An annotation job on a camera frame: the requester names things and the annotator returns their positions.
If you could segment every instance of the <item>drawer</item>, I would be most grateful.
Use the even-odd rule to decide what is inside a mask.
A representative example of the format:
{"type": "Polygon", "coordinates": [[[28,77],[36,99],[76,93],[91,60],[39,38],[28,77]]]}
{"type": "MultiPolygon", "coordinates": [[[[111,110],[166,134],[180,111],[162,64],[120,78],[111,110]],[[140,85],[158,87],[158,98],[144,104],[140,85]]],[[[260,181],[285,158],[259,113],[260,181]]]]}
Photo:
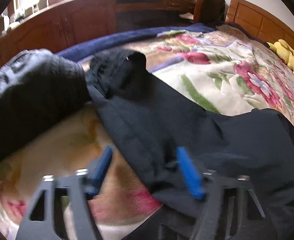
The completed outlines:
{"type": "Polygon", "coordinates": [[[164,6],[169,10],[178,10],[191,13],[193,13],[195,9],[194,3],[187,0],[165,0],[164,6]]]}

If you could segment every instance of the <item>floral blanket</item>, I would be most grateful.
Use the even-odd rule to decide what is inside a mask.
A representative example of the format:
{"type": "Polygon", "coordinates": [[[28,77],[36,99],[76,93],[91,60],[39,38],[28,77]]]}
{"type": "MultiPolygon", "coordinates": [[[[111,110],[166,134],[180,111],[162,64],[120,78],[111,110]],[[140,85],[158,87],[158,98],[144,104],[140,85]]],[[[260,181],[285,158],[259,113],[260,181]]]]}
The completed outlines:
{"type": "MultiPolygon", "coordinates": [[[[236,28],[222,25],[206,34],[171,31],[124,47],[144,53],[151,73],[209,111],[237,115],[269,107],[294,125],[293,73],[272,51],[236,28]]],[[[88,68],[88,61],[83,67],[88,68]]],[[[107,145],[113,142],[92,106],[86,106],[4,160],[0,164],[0,231],[4,236],[15,239],[26,205],[44,175],[71,175],[107,145]]],[[[116,152],[101,194],[89,205],[103,238],[118,240],[161,203],[116,152]]],[[[64,210],[68,237],[77,239],[68,198],[64,210]]]]}

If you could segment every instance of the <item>cabinet handle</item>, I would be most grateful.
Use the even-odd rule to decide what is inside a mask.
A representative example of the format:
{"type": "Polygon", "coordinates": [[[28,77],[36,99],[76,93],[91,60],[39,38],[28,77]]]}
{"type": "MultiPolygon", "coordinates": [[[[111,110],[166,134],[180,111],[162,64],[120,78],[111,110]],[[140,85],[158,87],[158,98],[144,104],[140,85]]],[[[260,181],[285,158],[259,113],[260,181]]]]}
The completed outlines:
{"type": "Polygon", "coordinates": [[[66,26],[67,26],[67,30],[68,30],[68,32],[70,32],[70,31],[69,31],[69,24],[68,24],[68,20],[67,20],[67,19],[65,19],[65,23],[66,23],[66,26]]]}
{"type": "Polygon", "coordinates": [[[57,23],[57,27],[58,27],[58,30],[59,30],[59,35],[61,36],[61,29],[60,29],[60,24],[57,23]]]}

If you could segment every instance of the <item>bed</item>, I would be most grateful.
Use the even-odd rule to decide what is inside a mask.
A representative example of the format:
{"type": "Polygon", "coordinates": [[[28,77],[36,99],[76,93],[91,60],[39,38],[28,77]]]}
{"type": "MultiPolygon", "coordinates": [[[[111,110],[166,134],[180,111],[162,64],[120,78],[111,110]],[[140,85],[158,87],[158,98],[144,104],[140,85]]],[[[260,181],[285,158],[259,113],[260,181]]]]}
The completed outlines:
{"type": "MultiPolygon", "coordinates": [[[[266,26],[276,24],[294,48],[289,40],[294,40],[294,33],[265,13],[244,0],[231,0],[227,20],[240,24],[255,38],[272,42],[280,37],[266,26]],[[256,17],[250,10],[256,11],[256,17]]],[[[237,115],[253,108],[272,108],[294,125],[293,73],[263,43],[239,28],[198,23],[130,31],[78,44],[58,55],[79,62],[86,70],[92,54],[114,46],[144,53],[149,72],[209,111],[237,115]]],[[[26,206],[44,175],[70,175],[86,167],[107,145],[113,142],[93,107],[86,105],[4,160],[0,164],[1,234],[15,239],[26,206]]],[[[137,228],[161,203],[116,152],[101,194],[89,205],[103,238],[117,240],[137,228]]],[[[63,209],[68,237],[74,240],[68,198],[63,199],[63,209]]]]}
{"type": "Polygon", "coordinates": [[[226,22],[241,25],[251,36],[274,43],[287,41],[294,49],[294,31],[277,17],[246,0],[231,0],[226,22]]]}

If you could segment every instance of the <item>navy blue blanket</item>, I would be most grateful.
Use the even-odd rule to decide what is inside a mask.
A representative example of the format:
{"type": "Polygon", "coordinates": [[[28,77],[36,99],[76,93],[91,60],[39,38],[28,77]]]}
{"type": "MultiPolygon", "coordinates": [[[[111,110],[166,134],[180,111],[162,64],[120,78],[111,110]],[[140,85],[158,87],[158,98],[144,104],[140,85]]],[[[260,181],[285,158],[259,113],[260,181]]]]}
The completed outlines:
{"type": "Polygon", "coordinates": [[[115,33],[91,41],[76,44],[68,49],[58,52],[57,55],[77,62],[84,59],[85,57],[95,54],[98,51],[120,46],[129,42],[154,38],[158,33],[170,30],[188,30],[191,32],[210,33],[216,31],[217,29],[207,27],[202,23],[197,23],[189,27],[156,27],[123,33],[115,33]]]}

